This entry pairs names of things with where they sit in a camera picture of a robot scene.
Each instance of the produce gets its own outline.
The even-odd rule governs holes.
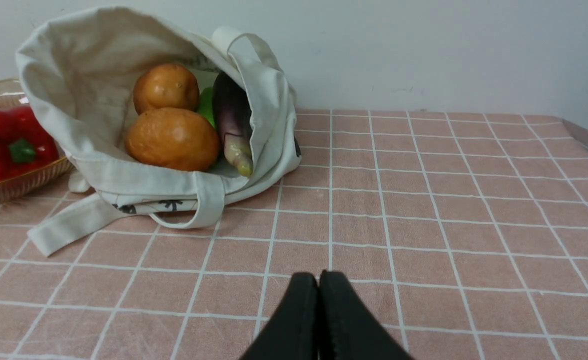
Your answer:
[[[38,123],[29,105],[0,110],[0,182],[58,159],[56,142]]]
[[[148,110],[177,108],[196,111],[199,84],[194,74],[177,63],[155,66],[141,75],[134,85],[134,109],[137,114]]]
[[[249,178],[254,172],[250,148],[252,110],[246,92],[225,72],[214,81],[212,108],[225,159]]]
[[[209,88],[203,89],[200,93],[200,98],[198,99],[198,114],[201,114],[209,123],[216,128],[216,123],[214,123],[214,112],[212,109],[212,96],[214,95],[214,88],[211,86]]]
[[[125,150],[134,159],[180,171],[207,171],[220,148],[217,132],[205,117],[175,107],[143,112],[125,136]]]

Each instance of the eggplant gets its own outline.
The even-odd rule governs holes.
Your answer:
[[[254,172],[250,148],[252,110],[246,91],[225,72],[214,80],[212,112],[225,159],[239,174],[251,177]]]

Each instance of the white cloth bag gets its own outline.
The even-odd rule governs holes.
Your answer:
[[[241,39],[249,40],[258,60],[231,50]],[[201,71],[201,78],[224,71],[245,89],[252,109],[251,178],[224,160],[207,173],[178,171],[141,164],[124,151],[124,130],[137,118],[134,83],[172,61]],[[95,189],[28,232],[45,256],[132,215],[149,214],[168,228],[211,226],[225,205],[265,191],[301,162],[296,94],[255,34],[221,27],[207,39],[135,9],[104,6],[41,25],[18,48],[16,63],[38,122],[77,169],[70,191]],[[209,85],[199,79],[201,89]],[[187,223],[157,215],[186,210],[195,210]]]

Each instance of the bag handle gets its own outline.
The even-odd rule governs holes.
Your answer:
[[[113,221],[133,215],[115,209],[98,193],[93,193],[32,227],[27,236],[38,251],[50,256],[67,244],[90,235]]]
[[[223,215],[225,207],[225,186],[219,175],[192,171],[196,184],[196,213],[187,222],[168,222],[160,218],[157,213],[149,214],[155,222],[170,229],[207,228],[216,224]]]
[[[91,186],[88,180],[83,177],[83,174],[77,169],[74,169],[72,173],[69,174],[67,187],[72,193],[84,193],[89,191]]]
[[[230,57],[230,48],[232,48],[232,45],[243,38],[250,41],[250,44],[252,44],[252,47],[256,52],[256,56],[258,56],[258,59],[262,64],[276,71],[280,71],[283,74],[285,73],[267,41],[252,32],[242,32],[234,27],[221,26],[212,33],[211,44],[216,50],[221,52],[224,57]],[[292,86],[289,86],[289,93],[294,102],[296,102],[297,94]]]

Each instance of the red bell pepper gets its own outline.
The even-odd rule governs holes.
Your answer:
[[[56,142],[38,123],[29,105],[0,110],[0,182],[58,159]]]

